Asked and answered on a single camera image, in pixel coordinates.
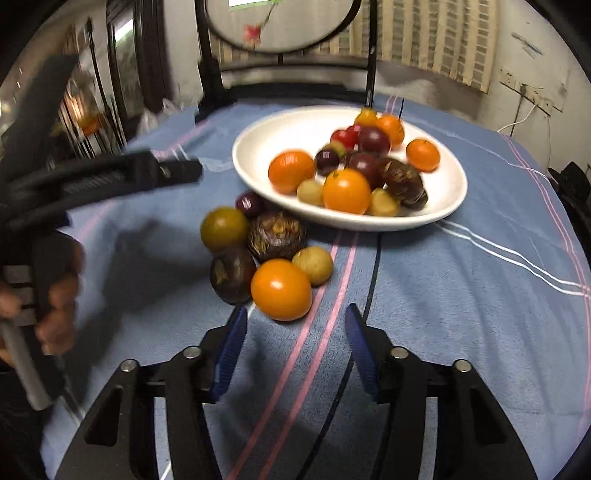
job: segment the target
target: orange on plate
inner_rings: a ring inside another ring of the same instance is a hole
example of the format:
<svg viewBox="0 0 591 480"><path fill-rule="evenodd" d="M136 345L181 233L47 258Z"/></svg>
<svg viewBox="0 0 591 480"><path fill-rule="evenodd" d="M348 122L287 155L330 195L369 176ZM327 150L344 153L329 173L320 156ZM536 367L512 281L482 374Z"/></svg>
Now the orange on plate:
<svg viewBox="0 0 591 480"><path fill-rule="evenodd" d="M334 170L324 181L322 201L325 208L363 215L371 202L371 188L357 170Z"/></svg>
<svg viewBox="0 0 591 480"><path fill-rule="evenodd" d="M361 113L355 118L354 125L361 125L363 127L375 127L378 121L378 114L375 110L364 106L361 109Z"/></svg>
<svg viewBox="0 0 591 480"><path fill-rule="evenodd" d="M390 137L392 148L399 146L404 140L404 127L398 118L389 113L384 113L375 125Z"/></svg>
<svg viewBox="0 0 591 480"><path fill-rule="evenodd" d="M276 191L291 195L304 180L314 178L316 165L303 150L288 150L273 159L267 174Z"/></svg>
<svg viewBox="0 0 591 480"><path fill-rule="evenodd" d="M304 271L289 260L276 258L261 265L251 281L252 301L274 320L303 317L312 305L312 285Z"/></svg>
<svg viewBox="0 0 591 480"><path fill-rule="evenodd" d="M429 140L417 138L407 145L407 159L419 171L433 171L439 166L441 154Z"/></svg>

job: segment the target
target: silver screw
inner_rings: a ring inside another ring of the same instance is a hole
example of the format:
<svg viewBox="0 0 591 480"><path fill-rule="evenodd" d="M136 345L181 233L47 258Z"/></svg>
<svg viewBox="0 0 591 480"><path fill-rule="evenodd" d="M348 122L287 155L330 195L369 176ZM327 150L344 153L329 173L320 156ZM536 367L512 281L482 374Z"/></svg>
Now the silver screw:
<svg viewBox="0 0 591 480"><path fill-rule="evenodd" d="M183 350L185 358L197 358L201 355L201 349L198 346L188 346Z"/></svg>
<svg viewBox="0 0 591 480"><path fill-rule="evenodd" d="M406 358L408 357L408 350L403 346L395 346L390 350L390 355L394 358Z"/></svg>
<svg viewBox="0 0 591 480"><path fill-rule="evenodd" d="M467 360L456 360L453 363L453 366L456 367L463 374L472 370L472 365Z"/></svg>
<svg viewBox="0 0 591 480"><path fill-rule="evenodd" d="M121 370L123 370L124 372L131 372L137 366L138 366L138 363L135 360L133 360L132 358L121 362Z"/></svg>

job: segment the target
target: table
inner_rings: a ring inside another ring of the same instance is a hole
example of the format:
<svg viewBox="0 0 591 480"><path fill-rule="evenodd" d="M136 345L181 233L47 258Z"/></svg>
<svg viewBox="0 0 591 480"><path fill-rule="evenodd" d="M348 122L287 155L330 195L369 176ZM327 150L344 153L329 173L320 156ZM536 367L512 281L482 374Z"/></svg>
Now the table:
<svg viewBox="0 0 591 480"><path fill-rule="evenodd" d="M398 113L400 105L399 98L376 98L379 111ZM175 115L130 148L198 156L199 185L72 213L69 232L85 246L87 267L79 335L66 365L83 411L123 359L168 360L227 319L232 308L209 285L211 257L199 225L244 189L232 167L236 136L285 108L290 105L237 103L197 125L194 110ZM317 307L306 321L289 324L251 308L230 390L206 407L226 479L304 478L298 473L323 426L306 478L369 478L387 406L372 404L350 370L343 325L346 305L355 302L363 311L368 299L368 323L393 342L423 360L474 364L540 480L553 478L589 427L591 274L549 182L508 137L409 101L402 118L457 155L467 198L449 218L407 232L311 227L312 243L336 251L335 274L316 292ZM375 290L368 295L374 267ZM433 471L435 419L430 403L425 479ZM159 468L171 478L163 403L155 425ZM59 404L43 447L50 476L75 430Z"/></svg>

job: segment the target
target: human hand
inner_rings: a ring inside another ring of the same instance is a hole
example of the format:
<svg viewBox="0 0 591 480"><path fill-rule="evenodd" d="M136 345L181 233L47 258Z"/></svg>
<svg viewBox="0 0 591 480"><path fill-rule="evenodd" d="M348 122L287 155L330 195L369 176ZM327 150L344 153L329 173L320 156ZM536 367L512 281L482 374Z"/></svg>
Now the human hand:
<svg viewBox="0 0 591 480"><path fill-rule="evenodd" d="M72 265L70 273L54 283L48 292L49 303L53 310L37 324L35 334L41 342L46 355L61 355L74 345L74 311L76 297L80 290L78 275L84 264L84 250L72 239ZM0 316L13 319L21 311L21 300L10 286L0 280ZM10 351L0 338L0 358L11 367L14 366Z"/></svg>

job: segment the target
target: plate rim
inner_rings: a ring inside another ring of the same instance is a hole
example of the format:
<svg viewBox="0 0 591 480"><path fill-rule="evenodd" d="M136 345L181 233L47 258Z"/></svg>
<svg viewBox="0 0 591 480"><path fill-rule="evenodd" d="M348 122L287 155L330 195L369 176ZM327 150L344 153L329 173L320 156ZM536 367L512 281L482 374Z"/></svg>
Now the plate rim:
<svg viewBox="0 0 591 480"><path fill-rule="evenodd" d="M461 187L462 187L460 195L450 206L448 206L442 210L439 210L437 212L428 213L425 215L417 215L417 216L374 217L371 215L356 215L353 213L337 212L335 210L326 209L326 208L319 207L316 205L308 205L308 204L302 204L301 206L300 205L286 205L284 203L285 202L285 200L283 198L284 196L281 193L260 192L259 189L255 186L256 182L250 181L250 179L249 179L250 175L248 175L245 172L245 170L242 168L242 166L240 165L240 163L238 161L237 155L236 155L238 145L243 141L243 139L255 128L258 128L263 124L272 122L274 119L277 119L278 117L295 115L297 113L306 112L306 111L314 112L314 111L319 111L319 110L336 110L336 109L358 110L358 108L356 108L356 107L347 106L347 105L302 106L302 107L289 108L286 110L282 110L280 112L272 113L270 115L267 115L263 118L260 118L259 120L255 121L255 122L249 124L246 128L244 128L242 130L242 132L240 132L240 134L238 134L238 136L234 140L234 144L232 146L232 163L234 165L234 169L238 173L238 176L241 178L241 180L244 183L246 183L246 185L249 188L254 190L258 195L269 200L270 202L273 202L273 203L281 206L282 208L284 208L286 210L294 212L296 215L302 215L307 218L310 218L310 216L320 217L317 220L314 220L314 219L311 220L311 221L316 221L317 223L320 223L320 224L322 224L323 220L324 220L326 222L331 222L332 224L334 224L334 222L343 222L343 223L346 222L348 224L358 223L359 226L364 226L364 227L369 227L369 226L375 225L375 227L376 227L375 231L387 231L387 230L385 230L384 227L391 227L392 231L411 229L411 228L417 228L419 226L427 225L429 223L437 222L438 220L441 220L441 219L451 215L464 202L466 195L467 195L467 191L468 191L468 179L466 177L466 172L464 171L464 168L462 167L462 164L460 163L458 158L439 139L435 138L433 135L429 134L428 132L425 132L425 130L423 130L422 128L419 128L416 125L412 124L411 122L407 122L405 120L402 120L403 124L411 125L413 128L416 128L417 130L425 133L430 138L435 139L437 141L437 143L439 145L441 145L450 154L452 160L459 167L460 176L461 176Z"/></svg>

